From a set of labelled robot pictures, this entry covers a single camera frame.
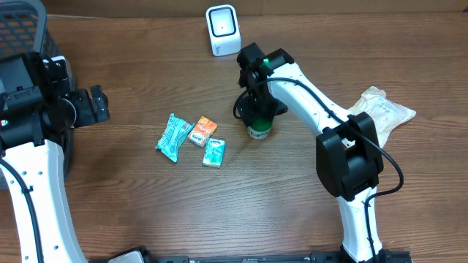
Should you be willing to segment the green round lid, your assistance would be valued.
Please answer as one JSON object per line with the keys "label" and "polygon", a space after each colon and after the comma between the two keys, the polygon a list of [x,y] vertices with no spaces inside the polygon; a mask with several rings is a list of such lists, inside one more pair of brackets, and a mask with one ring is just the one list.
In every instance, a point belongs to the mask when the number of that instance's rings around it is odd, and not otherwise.
{"label": "green round lid", "polygon": [[247,132],[253,139],[263,140],[270,134],[272,126],[272,122],[258,118],[251,126],[247,127]]}

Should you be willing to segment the orange snack packet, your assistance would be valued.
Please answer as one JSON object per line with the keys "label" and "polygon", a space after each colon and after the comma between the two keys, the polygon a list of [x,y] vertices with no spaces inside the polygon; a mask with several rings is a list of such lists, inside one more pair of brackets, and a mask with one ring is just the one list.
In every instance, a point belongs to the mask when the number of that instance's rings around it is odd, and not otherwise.
{"label": "orange snack packet", "polygon": [[217,124],[215,122],[205,116],[201,116],[194,128],[190,131],[188,138],[194,144],[204,147],[207,139],[210,138],[216,130]]}

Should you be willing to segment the teal snack packet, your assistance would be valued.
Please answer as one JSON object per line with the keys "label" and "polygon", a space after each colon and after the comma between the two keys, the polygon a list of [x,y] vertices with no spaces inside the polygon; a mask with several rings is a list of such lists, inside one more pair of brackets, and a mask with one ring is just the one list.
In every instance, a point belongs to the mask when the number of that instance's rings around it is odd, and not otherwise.
{"label": "teal snack packet", "polygon": [[172,162],[176,163],[178,161],[179,149],[194,126],[193,123],[177,118],[174,113],[171,113],[166,129],[162,133],[162,137],[156,144],[155,149],[160,150]]}

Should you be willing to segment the white pouch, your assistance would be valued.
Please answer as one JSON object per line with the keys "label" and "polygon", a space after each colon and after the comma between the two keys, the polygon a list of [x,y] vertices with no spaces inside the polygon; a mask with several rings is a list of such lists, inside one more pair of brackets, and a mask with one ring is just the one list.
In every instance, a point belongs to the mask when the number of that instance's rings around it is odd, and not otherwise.
{"label": "white pouch", "polygon": [[361,94],[360,99],[349,109],[353,115],[361,112],[372,117],[377,131],[379,146],[384,147],[390,133],[399,125],[410,121],[416,112],[386,98],[387,94],[371,86]]}

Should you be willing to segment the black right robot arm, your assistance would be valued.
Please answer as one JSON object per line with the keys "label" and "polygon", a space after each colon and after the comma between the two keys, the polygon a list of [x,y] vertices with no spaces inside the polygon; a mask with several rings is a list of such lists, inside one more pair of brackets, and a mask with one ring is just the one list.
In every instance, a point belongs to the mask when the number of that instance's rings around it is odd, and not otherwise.
{"label": "black right robot arm", "polygon": [[316,139],[316,170],[326,191],[339,203],[344,239],[341,258],[381,262],[374,198],[383,170],[382,149],[372,118],[353,115],[332,102],[302,73],[283,49],[264,54],[256,43],[241,48],[233,115],[249,135],[266,138],[276,116],[293,112]]}

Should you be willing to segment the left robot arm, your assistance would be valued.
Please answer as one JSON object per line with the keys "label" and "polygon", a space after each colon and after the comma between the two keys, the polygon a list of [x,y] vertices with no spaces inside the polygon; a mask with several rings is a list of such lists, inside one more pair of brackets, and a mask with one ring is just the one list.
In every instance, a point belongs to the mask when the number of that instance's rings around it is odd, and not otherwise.
{"label": "left robot arm", "polygon": [[1,172],[23,262],[86,262],[64,186],[62,147],[71,129],[109,120],[98,85],[71,90],[67,61],[38,52],[1,60]]}

